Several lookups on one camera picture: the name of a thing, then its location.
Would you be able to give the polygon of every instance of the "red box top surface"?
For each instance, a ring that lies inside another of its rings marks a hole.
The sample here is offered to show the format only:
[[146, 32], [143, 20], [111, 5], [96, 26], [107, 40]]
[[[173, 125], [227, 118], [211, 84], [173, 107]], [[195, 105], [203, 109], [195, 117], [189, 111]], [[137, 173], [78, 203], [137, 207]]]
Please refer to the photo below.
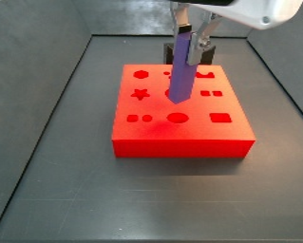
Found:
[[170, 71], [171, 65], [124, 66], [112, 140], [255, 140], [222, 67], [198, 67], [197, 77], [210, 78], [195, 78], [178, 104], [165, 94]]

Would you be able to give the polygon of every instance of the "star-shaped hole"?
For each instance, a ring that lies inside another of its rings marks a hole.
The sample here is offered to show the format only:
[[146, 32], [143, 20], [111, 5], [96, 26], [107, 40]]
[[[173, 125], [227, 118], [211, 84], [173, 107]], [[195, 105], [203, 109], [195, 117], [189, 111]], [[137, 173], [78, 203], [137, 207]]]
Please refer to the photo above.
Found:
[[142, 101], [145, 97], [150, 97], [147, 89], [135, 89], [135, 93], [131, 95], [131, 97], [137, 97], [138, 100]]

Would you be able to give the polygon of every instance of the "rectangular hole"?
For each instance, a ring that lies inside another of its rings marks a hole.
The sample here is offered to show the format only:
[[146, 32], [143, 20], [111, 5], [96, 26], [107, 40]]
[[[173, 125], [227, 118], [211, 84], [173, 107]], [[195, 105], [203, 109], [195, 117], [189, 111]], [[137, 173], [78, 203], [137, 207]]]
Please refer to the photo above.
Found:
[[201, 95], [202, 96], [211, 96], [211, 93], [209, 90], [201, 90]]
[[218, 96], [218, 97], [223, 96], [222, 91], [214, 91], [214, 96]]
[[227, 113], [211, 113], [210, 117], [213, 122], [222, 122], [222, 123], [233, 122], [231, 117]]

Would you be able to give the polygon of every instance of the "red box side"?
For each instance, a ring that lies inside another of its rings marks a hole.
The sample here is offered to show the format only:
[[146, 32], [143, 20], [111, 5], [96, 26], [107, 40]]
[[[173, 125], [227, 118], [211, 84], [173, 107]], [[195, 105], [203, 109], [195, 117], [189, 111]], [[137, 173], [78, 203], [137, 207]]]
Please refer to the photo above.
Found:
[[114, 119], [118, 157], [242, 158], [255, 136], [221, 66], [198, 67], [191, 98], [166, 96], [171, 65], [126, 65]]

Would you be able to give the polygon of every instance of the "white robot body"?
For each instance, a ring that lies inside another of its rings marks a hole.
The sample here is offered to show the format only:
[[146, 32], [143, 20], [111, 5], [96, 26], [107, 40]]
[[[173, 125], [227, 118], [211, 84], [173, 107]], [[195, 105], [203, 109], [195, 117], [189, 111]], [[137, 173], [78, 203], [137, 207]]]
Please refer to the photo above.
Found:
[[227, 7], [197, 7], [253, 27], [267, 29], [279, 26], [297, 14], [303, 0], [237, 0]]

